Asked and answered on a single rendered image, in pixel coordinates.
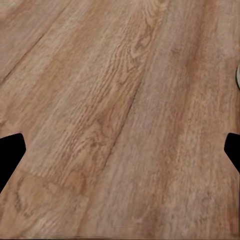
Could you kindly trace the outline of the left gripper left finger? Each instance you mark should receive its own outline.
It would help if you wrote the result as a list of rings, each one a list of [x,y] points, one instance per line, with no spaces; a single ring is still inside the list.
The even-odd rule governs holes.
[[[0,138],[0,193],[26,152],[21,133]]]

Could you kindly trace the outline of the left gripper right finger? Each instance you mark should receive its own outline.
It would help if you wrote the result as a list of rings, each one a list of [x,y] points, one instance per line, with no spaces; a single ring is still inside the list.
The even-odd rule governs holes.
[[[240,135],[229,133],[227,135],[224,151],[240,173]]]

